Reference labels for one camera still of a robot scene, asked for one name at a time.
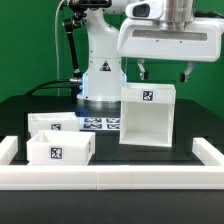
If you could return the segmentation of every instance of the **table surface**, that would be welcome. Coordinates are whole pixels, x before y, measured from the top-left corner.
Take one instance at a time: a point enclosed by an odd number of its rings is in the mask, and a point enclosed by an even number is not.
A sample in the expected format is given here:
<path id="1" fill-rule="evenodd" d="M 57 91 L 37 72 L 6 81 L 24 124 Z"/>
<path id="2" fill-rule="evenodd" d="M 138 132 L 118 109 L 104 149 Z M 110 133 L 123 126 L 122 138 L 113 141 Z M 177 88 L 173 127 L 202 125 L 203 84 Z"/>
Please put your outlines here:
<path id="1" fill-rule="evenodd" d="M 82 117 L 119 117 L 119 109 L 74 105 L 70 97 L 14 96 L 0 104 L 0 137 L 19 136 L 13 163 L 26 163 L 27 114 L 76 112 Z M 180 164 L 200 162 L 192 155 L 194 137 L 224 152 L 224 121 L 189 100 L 176 100 L 173 147 L 121 146 L 119 132 L 96 132 L 91 164 Z M 4 223 L 222 223 L 224 191 L 0 191 Z"/>

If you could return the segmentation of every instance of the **robot logo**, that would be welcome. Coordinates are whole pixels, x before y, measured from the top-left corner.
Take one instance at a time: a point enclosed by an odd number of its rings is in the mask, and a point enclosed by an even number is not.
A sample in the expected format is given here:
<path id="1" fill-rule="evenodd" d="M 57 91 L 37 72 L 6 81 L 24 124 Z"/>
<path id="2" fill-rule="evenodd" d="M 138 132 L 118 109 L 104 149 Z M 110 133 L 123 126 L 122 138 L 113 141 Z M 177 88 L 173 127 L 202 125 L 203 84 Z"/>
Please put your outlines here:
<path id="1" fill-rule="evenodd" d="M 153 101 L 153 91 L 143 91 L 143 101 Z"/>
<path id="2" fill-rule="evenodd" d="M 102 72 L 111 72 L 110 66 L 109 66 L 107 61 L 104 62 L 104 64 L 101 67 L 100 71 L 102 71 Z"/>
<path id="3" fill-rule="evenodd" d="M 51 148 L 51 159 L 62 160 L 63 159 L 63 149 L 59 147 Z"/>

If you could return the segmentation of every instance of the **white border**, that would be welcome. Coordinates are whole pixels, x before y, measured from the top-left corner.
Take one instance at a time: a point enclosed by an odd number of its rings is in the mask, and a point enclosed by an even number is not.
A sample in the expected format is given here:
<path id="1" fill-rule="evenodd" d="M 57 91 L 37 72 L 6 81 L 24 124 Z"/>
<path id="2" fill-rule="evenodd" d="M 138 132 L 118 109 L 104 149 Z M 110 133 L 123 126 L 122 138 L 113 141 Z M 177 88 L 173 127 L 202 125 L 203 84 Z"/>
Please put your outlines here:
<path id="1" fill-rule="evenodd" d="M 193 152 L 206 166 L 1 166 L 0 190 L 224 189 L 224 156 L 202 138 Z"/>

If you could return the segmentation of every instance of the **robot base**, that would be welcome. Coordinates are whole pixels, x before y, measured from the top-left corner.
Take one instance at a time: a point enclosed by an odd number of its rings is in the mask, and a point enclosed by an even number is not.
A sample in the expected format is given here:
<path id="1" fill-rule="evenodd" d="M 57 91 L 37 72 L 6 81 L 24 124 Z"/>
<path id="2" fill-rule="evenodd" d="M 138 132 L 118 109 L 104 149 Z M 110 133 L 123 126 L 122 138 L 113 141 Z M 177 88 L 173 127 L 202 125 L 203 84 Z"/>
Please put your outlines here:
<path id="1" fill-rule="evenodd" d="M 77 104 L 84 105 L 88 107 L 94 107 L 94 108 L 120 108 L 121 107 L 121 101 L 93 101 L 93 100 L 87 100 L 87 99 L 79 99 L 77 98 Z"/>

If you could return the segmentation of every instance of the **white box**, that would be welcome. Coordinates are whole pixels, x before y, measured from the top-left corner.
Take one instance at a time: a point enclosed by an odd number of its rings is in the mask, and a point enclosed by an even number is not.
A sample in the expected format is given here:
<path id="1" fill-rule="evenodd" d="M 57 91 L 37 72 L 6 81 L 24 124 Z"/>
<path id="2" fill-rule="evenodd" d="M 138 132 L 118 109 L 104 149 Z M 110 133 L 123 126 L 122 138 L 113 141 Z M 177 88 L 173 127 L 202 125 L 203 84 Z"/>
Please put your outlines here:
<path id="1" fill-rule="evenodd" d="M 172 146 L 173 85 L 127 83 L 121 92 L 120 143 Z"/>
<path id="2" fill-rule="evenodd" d="M 40 131 L 27 142 L 30 165 L 87 165 L 95 154 L 95 133 Z"/>
<path id="3" fill-rule="evenodd" d="M 79 126 L 79 119 L 72 112 L 28 114 L 31 137 L 40 130 L 79 131 Z"/>

